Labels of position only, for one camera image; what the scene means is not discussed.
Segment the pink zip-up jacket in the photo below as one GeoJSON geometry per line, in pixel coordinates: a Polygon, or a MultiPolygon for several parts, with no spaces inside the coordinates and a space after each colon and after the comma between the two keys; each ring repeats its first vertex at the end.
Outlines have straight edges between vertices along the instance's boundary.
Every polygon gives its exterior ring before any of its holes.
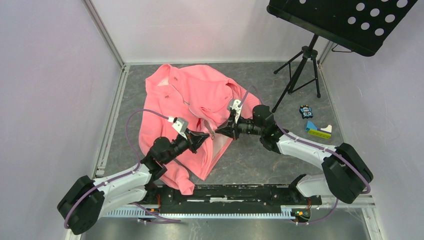
{"type": "Polygon", "coordinates": [[[232,100],[242,100],[241,116],[252,117],[260,100],[233,79],[208,65],[182,68],[164,64],[145,80],[146,98],[138,144],[147,154],[159,137],[173,140],[177,132],[167,121],[168,116],[181,117],[191,131],[209,133],[209,138],[193,153],[186,150],[166,165],[161,180],[183,195],[192,195],[194,183],[190,174],[205,180],[232,139],[215,130],[230,115],[232,100]]]}

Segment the white object behind arm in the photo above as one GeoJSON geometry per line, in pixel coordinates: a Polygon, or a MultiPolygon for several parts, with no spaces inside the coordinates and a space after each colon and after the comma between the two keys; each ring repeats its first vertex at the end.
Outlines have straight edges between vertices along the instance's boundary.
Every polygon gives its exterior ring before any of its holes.
{"type": "Polygon", "coordinates": [[[331,124],[328,124],[327,127],[320,128],[319,130],[331,134],[333,130],[333,126],[331,124]]]}

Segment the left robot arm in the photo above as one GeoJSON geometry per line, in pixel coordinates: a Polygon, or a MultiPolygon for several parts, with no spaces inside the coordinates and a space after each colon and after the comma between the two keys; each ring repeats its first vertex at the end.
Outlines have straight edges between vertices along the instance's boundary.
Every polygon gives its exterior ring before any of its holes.
{"type": "Polygon", "coordinates": [[[153,203],[157,190],[149,184],[164,175],[169,170],[166,165],[185,151],[197,153],[209,137],[208,133],[189,129],[174,140],[158,137],[136,165],[102,178],[79,177],[57,205],[64,227],[80,235],[105,214],[124,205],[153,203]]]}

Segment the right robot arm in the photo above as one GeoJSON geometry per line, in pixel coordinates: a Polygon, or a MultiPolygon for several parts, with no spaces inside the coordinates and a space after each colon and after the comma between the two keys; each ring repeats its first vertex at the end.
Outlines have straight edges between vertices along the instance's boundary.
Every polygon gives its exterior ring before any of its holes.
{"type": "Polygon", "coordinates": [[[241,117],[235,109],[229,112],[229,118],[215,133],[233,140],[241,134],[259,136],[268,151],[295,157],[322,171],[318,175],[301,174],[289,185],[288,196],[293,203],[302,204],[314,196],[334,196],[352,204],[358,196],[370,193],[374,176],[350,144],[326,145],[299,137],[281,128],[266,105],[255,106],[251,118],[241,117]]]}

